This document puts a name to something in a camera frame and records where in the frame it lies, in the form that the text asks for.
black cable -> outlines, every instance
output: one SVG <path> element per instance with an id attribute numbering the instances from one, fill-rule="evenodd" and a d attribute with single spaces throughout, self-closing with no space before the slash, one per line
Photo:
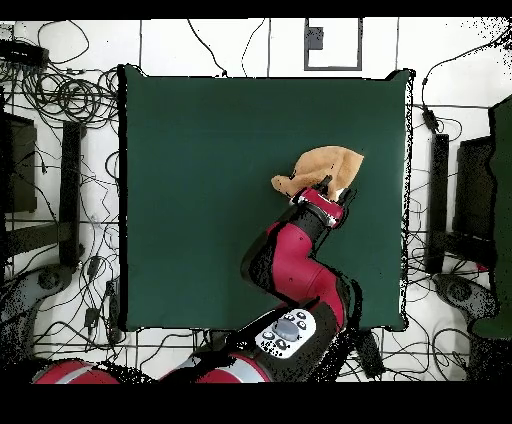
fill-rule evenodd
<path id="1" fill-rule="evenodd" d="M 46 331 L 40 335 L 33 343 L 32 343 L 32 346 L 35 346 L 41 339 L 43 339 L 44 337 L 47 336 L 47 332 L 49 332 L 52 327 L 54 327 L 55 325 L 62 325 L 63 328 L 67 328 L 68 330 L 71 330 L 73 333 L 75 333 L 76 336 L 82 338 L 83 340 L 85 340 L 86 342 L 88 342 L 90 345 L 94 346 L 96 349 L 100 349 L 100 350 L 106 350 L 108 348 L 104 347 L 104 346 L 101 346 L 101 345 L 98 345 L 96 343 L 94 343 L 92 340 L 90 340 L 89 338 L 85 337 L 83 334 L 80 334 L 77 330 L 75 330 L 73 327 L 71 327 L 67 322 L 64 322 L 64 321 L 55 321 L 54 323 L 52 323 L 47 329 Z"/>
<path id="2" fill-rule="evenodd" d="M 53 25 L 53 24 L 56 24 L 56 23 L 59 23 L 59 22 L 65 22 L 65 21 L 53 21 L 53 22 L 48 22 L 46 24 L 43 24 L 41 25 L 41 27 L 39 28 L 39 30 L 37 31 L 37 43 L 39 44 L 39 47 L 42 47 L 41 46 L 41 31 L 44 29 L 44 28 L 47 28 L 49 25 Z M 68 63 L 68 62 L 71 62 L 72 60 L 74 59 L 77 59 L 79 58 L 80 56 L 84 55 L 88 50 L 89 50 L 89 39 L 87 38 L 87 35 L 85 35 L 85 32 L 82 28 L 80 28 L 77 24 L 75 24 L 73 21 L 71 20 L 68 20 L 68 22 L 72 23 L 76 28 L 78 28 L 78 30 L 82 33 L 82 35 L 84 36 L 85 38 L 85 41 L 87 43 L 87 47 L 82 51 L 80 52 L 79 54 L 77 54 L 76 56 L 73 56 L 71 59 L 67 59 L 67 60 L 64 60 L 62 62 L 53 62 L 51 61 L 51 63 L 53 63 L 54 65 L 62 65 L 64 63 Z"/>
<path id="3" fill-rule="evenodd" d="M 218 63 L 217 63 L 217 59 L 215 59 L 215 55 L 213 54 L 212 52 L 212 49 L 210 49 L 210 47 L 208 47 L 206 45 L 206 43 L 201 40 L 201 38 L 199 37 L 199 35 L 197 35 L 197 32 L 196 30 L 194 29 L 194 27 L 192 26 L 192 23 L 190 22 L 190 19 L 187 19 L 187 22 L 188 22 L 188 26 L 190 27 L 190 29 L 192 30 L 192 32 L 194 33 L 195 37 L 197 38 L 197 40 L 206 48 L 206 50 L 208 50 L 210 52 L 210 54 L 212 55 L 212 59 L 213 59 L 213 62 L 215 63 L 215 65 L 217 66 L 217 68 L 219 68 L 220 70 L 222 70 L 222 76 L 228 76 L 228 72 L 222 67 L 220 66 Z"/>
<path id="4" fill-rule="evenodd" d="M 167 336 L 165 336 L 163 339 L 162 339 L 162 342 L 160 343 L 160 346 L 158 346 L 157 350 L 155 353 L 153 353 L 149 358 L 145 359 L 144 361 L 142 361 L 139 365 L 139 370 L 142 371 L 142 365 L 144 365 L 146 362 L 150 361 L 151 359 L 153 359 L 156 355 L 158 355 L 158 352 L 160 352 L 160 350 L 162 349 L 165 341 L 169 338 L 169 337 L 190 337 L 192 336 L 192 334 L 167 334 Z"/>
<path id="5" fill-rule="evenodd" d="M 473 52 L 475 52 L 475 51 L 477 51 L 477 50 L 484 49 L 484 48 L 491 47 L 491 46 L 492 46 L 492 47 L 497 47 L 497 46 L 499 45 L 499 41 L 500 41 L 500 39 L 502 39 L 502 38 L 503 38 L 503 36 L 504 36 L 505 34 L 507 34 L 508 32 L 510 32 L 510 27 L 507 27 L 507 29 L 506 29 L 505 31 L 503 31 L 503 32 L 502 32 L 502 33 L 501 33 L 501 34 L 500 34 L 496 39 L 494 39 L 494 40 L 490 41 L 489 43 L 485 43 L 485 44 L 483 44 L 483 45 L 481 45 L 481 46 L 474 47 L 474 48 L 472 48 L 472 49 L 470 49 L 470 50 L 468 50 L 468 51 L 466 51 L 466 52 L 464 52 L 464 53 L 461 53 L 461 54 L 459 54 L 459 55 L 457 55 L 457 56 L 455 56 L 455 57 L 452 57 L 451 59 L 443 60 L 443 61 L 441 61 L 441 62 L 437 63 L 436 65 L 432 66 L 432 68 L 430 68 L 430 70 L 427 72 L 427 76 L 423 79 L 422 84 L 421 84 L 421 85 L 422 85 L 422 87 L 421 87 L 421 103 L 423 104 L 423 108 L 425 108 L 425 109 L 427 108 L 427 106 L 425 105 L 425 99 L 424 99 L 424 95 L 425 95 L 425 86 L 427 85 L 428 77 L 429 77 L 430 73 L 431 73 L 435 68 L 437 68 L 438 66 L 441 66 L 441 65 L 443 65 L 443 64 L 445 64 L 445 63 L 448 63 L 448 62 L 452 62 L 452 61 L 454 61 L 454 60 L 457 60 L 457 59 L 459 59 L 459 58 L 461 58 L 461 57 L 463 57 L 463 56 L 466 56 L 466 55 L 468 55 L 468 54 L 470 54 L 470 53 L 473 53 Z"/>
<path id="6" fill-rule="evenodd" d="M 252 37 L 253 35 L 256 33 L 256 31 L 258 31 L 261 26 L 265 23 L 267 18 L 263 18 L 263 20 L 261 21 L 261 24 L 259 24 L 256 29 L 252 32 L 251 36 L 249 37 L 249 41 L 247 41 L 247 44 L 245 45 L 245 49 L 244 49 L 244 53 L 242 54 L 242 60 L 240 61 L 240 63 L 242 64 L 242 69 L 244 71 L 244 75 L 247 77 L 247 73 L 245 72 L 245 68 L 244 68 L 244 57 L 245 57 L 245 53 L 247 52 L 247 48 L 249 47 L 249 44 L 251 44 L 251 40 L 252 40 Z"/>
<path id="7" fill-rule="evenodd" d="M 455 332 L 455 333 L 458 333 L 458 334 L 463 335 L 463 336 L 464 336 L 464 337 L 466 337 L 468 340 L 471 340 L 471 339 L 470 339 L 469 335 L 467 335 L 466 333 L 464 333 L 462 330 L 459 330 L 458 328 L 452 328 L 452 327 L 443 328 L 442 330 L 439 330 L 437 333 L 435 333 L 435 334 L 434 334 L 434 337 L 432 338 L 432 353 L 433 353 L 433 357 L 434 357 L 434 364 L 435 364 L 435 366 L 436 366 L 437 370 L 439 371 L 439 373 L 441 374 L 441 376 L 444 378 L 444 380 L 445 380 L 445 381 L 450 381 L 450 380 L 448 379 L 448 377 L 446 377 L 446 375 L 443 373 L 443 371 L 441 371 L 441 367 L 440 367 L 440 365 L 439 365 L 439 359 L 437 358 L 437 355 L 438 355 L 439 353 L 441 353 L 445 358 L 446 358 L 446 355 L 445 355 L 443 352 L 441 352 L 441 350 L 440 350 L 440 349 L 436 348 L 436 340 L 437 340 L 437 338 L 438 338 L 442 333 L 445 333 L 445 332 L 447 332 L 447 331 L 453 331 L 453 332 Z"/>
<path id="8" fill-rule="evenodd" d="M 348 361 L 345 362 L 345 364 L 347 365 L 347 367 L 350 368 L 350 370 L 352 371 L 352 375 L 355 375 L 355 377 L 357 378 L 357 381 L 359 381 L 361 383 L 361 379 L 359 378 L 359 376 L 357 375 L 357 372 L 356 370 L 352 367 L 352 365 L 350 365 L 348 363 Z"/>

beige fabric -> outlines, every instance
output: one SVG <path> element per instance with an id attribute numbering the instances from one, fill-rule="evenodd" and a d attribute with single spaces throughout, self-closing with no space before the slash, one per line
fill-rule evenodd
<path id="1" fill-rule="evenodd" d="M 303 153 L 291 177 L 276 175 L 272 186 L 279 192 L 292 197 L 304 187 L 322 181 L 326 175 L 332 180 L 328 185 L 329 200 L 337 200 L 336 191 L 347 188 L 354 180 L 363 156 L 341 146 L 318 147 Z"/>

black bar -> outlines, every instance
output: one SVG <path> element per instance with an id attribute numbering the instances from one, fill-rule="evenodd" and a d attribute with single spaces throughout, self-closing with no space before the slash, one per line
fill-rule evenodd
<path id="1" fill-rule="evenodd" d="M 9 146 L 11 146 L 12 133 L 10 126 L 7 123 L 7 118 L 4 112 L 5 97 L 4 89 L 0 87 L 0 217 L 2 223 L 0 225 L 0 262 L 2 266 L 5 266 L 9 255 L 5 252 L 5 245 L 7 244 L 7 231 L 5 227 L 5 214 L 7 210 L 5 205 L 9 197 L 8 193 L 8 158 L 12 158 L 11 152 L 9 152 Z M 4 284 L 4 272 L 0 274 L 0 286 Z"/>
<path id="2" fill-rule="evenodd" d="M 56 243 L 66 243 L 71 238 L 72 225 L 69 223 L 35 225 L 7 232 L 6 256 L 15 256 Z"/>
<path id="3" fill-rule="evenodd" d="M 78 122 L 64 122 L 63 132 L 59 221 L 69 224 L 70 237 L 60 243 L 59 259 L 75 268 L 80 258 L 80 145 L 86 129 Z"/>
<path id="4" fill-rule="evenodd" d="M 434 232 L 446 232 L 446 204 L 448 186 L 447 134 L 432 137 L 430 156 L 430 183 L 428 190 L 427 236 L 425 247 L 425 272 L 437 274 L 443 271 L 445 249 L 439 245 Z"/>

green tabletop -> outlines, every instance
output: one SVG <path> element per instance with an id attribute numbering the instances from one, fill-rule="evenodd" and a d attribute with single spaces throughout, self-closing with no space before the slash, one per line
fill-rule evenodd
<path id="1" fill-rule="evenodd" d="M 364 155 L 345 225 L 318 259 L 357 280 L 363 327 L 399 314 L 405 92 L 386 80 L 127 77 L 127 327 L 234 329 L 278 302 L 242 280 L 288 207 L 270 179 L 310 149 Z"/>

cable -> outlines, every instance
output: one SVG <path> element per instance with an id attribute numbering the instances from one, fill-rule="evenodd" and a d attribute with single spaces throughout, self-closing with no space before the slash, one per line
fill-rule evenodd
<path id="1" fill-rule="evenodd" d="M 357 375 L 357 372 L 356 370 L 352 367 L 352 365 L 350 365 L 348 363 L 348 361 L 345 362 L 345 364 L 347 365 L 347 367 L 350 368 L 350 370 L 352 371 L 352 375 L 355 375 L 355 377 L 357 378 L 357 381 L 359 381 L 361 383 L 361 379 L 359 378 L 359 376 Z"/>
<path id="2" fill-rule="evenodd" d="M 440 349 L 437 349 L 437 348 L 436 348 L 436 340 L 437 340 L 437 338 L 438 338 L 442 333 L 445 333 L 445 332 L 447 332 L 447 331 L 453 331 L 453 332 L 455 332 L 455 333 L 458 333 L 458 334 L 463 335 L 463 336 L 464 336 L 464 337 L 466 337 L 468 340 L 471 340 L 471 339 L 470 339 L 469 335 L 467 335 L 467 334 L 466 334 L 466 333 L 464 333 L 463 331 L 459 330 L 458 328 L 452 328 L 452 327 L 444 328 L 444 329 L 439 330 L 437 333 L 435 333 L 435 334 L 434 334 L 434 337 L 432 338 L 432 353 L 433 353 L 433 356 L 434 356 L 434 364 L 436 365 L 436 368 L 437 368 L 437 370 L 439 371 L 439 373 L 441 374 L 441 376 L 443 377 L 443 379 L 444 379 L 445 381 L 450 381 L 450 380 L 448 379 L 448 377 L 446 377 L 446 375 L 443 373 L 443 371 L 441 371 L 441 367 L 440 367 L 440 365 L 439 365 L 439 359 L 437 358 L 437 355 L 438 355 L 439 353 L 441 353 L 441 354 L 445 357 L 445 359 L 448 359 L 448 358 L 446 357 L 446 355 L 445 355 L 443 352 L 441 352 L 441 350 L 440 350 Z M 462 367 L 460 364 L 457 364 L 455 361 L 452 361 L 452 362 L 453 362 L 455 365 L 458 365 L 459 367 L 461 367 L 464 371 L 466 371 L 466 369 L 464 369 L 464 367 Z"/>
<path id="3" fill-rule="evenodd" d="M 246 46 L 245 46 L 244 53 L 242 54 L 242 60 L 241 60 L 240 62 L 241 62 L 241 64 L 242 64 L 242 69 L 243 69 L 243 71 L 244 71 L 244 75 L 245 75 L 246 77 L 247 77 L 247 73 L 245 72 L 245 68 L 244 68 L 244 57 L 245 57 L 245 53 L 247 52 L 247 48 L 249 47 L 249 44 L 251 44 L 251 40 L 252 40 L 253 35 L 256 33 L 256 31 L 258 31 L 258 30 L 261 28 L 261 26 L 265 23 L 265 20 L 266 20 L 266 19 L 267 19 L 267 18 L 263 18 L 263 20 L 261 21 L 261 24 L 259 24 L 259 25 L 256 27 L 256 29 L 252 32 L 251 36 L 249 37 L 249 41 L 247 41 L 247 44 L 246 44 Z"/>
<path id="4" fill-rule="evenodd" d="M 192 30 L 192 32 L 194 33 L 195 37 L 197 38 L 197 40 L 206 48 L 206 50 L 208 50 L 210 52 L 210 54 L 212 55 L 212 59 L 213 59 L 213 62 L 215 63 L 215 65 L 217 66 L 217 68 L 219 68 L 220 70 L 222 70 L 222 76 L 228 76 L 228 71 L 226 71 L 222 66 L 220 66 L 218 63 L 217 63 L 217 59 L 215 59 L 215 55 L 213 54 L 212 52 L 212 49 L 210 49 L 210 47 L 208 47 L 205 42 L 203 40 L 201 40 L 201 38 L 199 37 L 199 35 L 197 35 L 197 32 L 196 30 L 194 29 L 194 27 L 192 26 L 192 23 L 190 22 L 190 19 L 187 19 L 187 22 L 188 22 L 188 26 L 190 27 L 190 29 Z"/>
<path id="5" fill-rule="evenodd" d="M 43 24 L 41 25 L 41 27 L 39 28 L 39 30 L 37 31 L 37 43 L 39 44 L 39 47 L 42 47 L 41 46 L 41 31 L 44 29 L 44 28 L 47 28 L 49 25 L 53 25 L 53 24 L 56 24 L 56 23 L 59 23 L 59 22 L 65 22 L 65 21 L 53 21 L 53 22 L 48 22 L 46 24 Z M 76 56 L 73 56 L 71 59 L 67 59 L 67 60 L 64 60 L 62 62 L 51 62 L 53 63 L 54 65 L 62 65 L 64 63 L 68 63 L 68 62 L 71 62 L 72 60 L 74 59 L 77 59 L 79 58 L 80 56 L 84 55 L 87 50 L 89 50 L 89 39 L 87 38 L 87 35 L 85 35 L 85 32 L 82 28 L 80 28 L 77 24 L 75 24 L 73 21 L 71 20 L 68 20 L 68 22 L 71 22 L 76 28 L 78 28 L 78 30 L 82 33 L 82 35 L 84 36 L 85 38 L 85 41 L 87 43 L 87 47 L 82 51 L 80 52 L 79 54 L 77 54 Z"/>
<path id="6" fill-rule="evenodd" d="M 473 52 L 475 52 L 475 51 L 477 51 L 477 50 L 484 49 L 484 48 L 486 48 L 486 47 L 491 47 L 491 46 L 492 46 L 492 47 L 497 47 L 497 46 L 499 45 L 499 41 L 500 41 L 500 39 L 502 39 L 502 38 L 503 38 L 503 36 L 504 36 L 505 34 L 509 33 L 510 31 L 511 31 L 510 27 L 507 27 L 507 29 L 506 29 L 505 31 L 503 31 L 503 32 L 502 32 L 502 33 L 501 33 L 501 34 L 500 34 L 496 39 L 494 39 L 494 40 L 490 41 L 489 43 L 486 43 L 486 44 L 483 44 L 483 45 L 481 45 L 481 46 L 478 46 L 478 47 L 472 48 L 472 49 L 470 49 L 470 50 L 468 50 L 468 51 L 466 51 L 466 52 L 464 52 L 464 53 L 461 53 L 461 54 L 459 54 L 459 55 L 457 55 L 457 56 L 455 56 L 455 57 L 452 57 L 451 59 L 443 60 L 443 61 L 441 61 L 441 62 L 437 63 L 436 65 L 432 66 L 432 68 L 430 68 L 430 70 L 427 72 L 427 76 L 423 79 L 423 81 L 422 81 L 422 83 L 421 83 L 421 85 L 422 85 L 422 87 L 421 87 L 421 103 L 423 104 L 423 108 L 425 108 L 425 109 L 427 108 L 427 106 L 425 105 L 425 100 L 424 100 L 424 95 L 425 95 L 425 86 L 427 85 L 428 77 L 429 77 L 430 73 L 431 73 L 435 68 L 437 68 L 438 66 L 441 66 L 441 65 L 443 65 L 443 64 L 445 64 L 445 63 L 448 63 L 448 62 L 452 62 L 452 61 L 454 61 L 454 60 L 457 60 L 457 59 L 459 59 L 459 58 L 461 58 L 461 57 L 463 57 L 463 56 L 466 56 L 466 55 L 468 55 L 468 54 L 470 54 L 470 53 L 473 53 Z"/>
<path id="7" fill-rule="evenodd" d="M 160 343 L 160 346 L 158 346 L 157 350 L 155 353 L 153 353 L 149 358 L 145 359 L 144 361 L 142 361 L 139 365 L 139 370 L 142 371 L 142 365 L 144 365 L 146 362 L 150 361 L 151 359 L 153 359 L 156 355 L 158 355 L 158 352 L 160 352 L 160 350 L 162 349 L 165 341 L 169 338 L 169 337 L 190 337 L 192 336 L 193 334 L 167 334 L 167 336 L 165 336 L 163 339 L 162 339 L 162 342 Z"/>

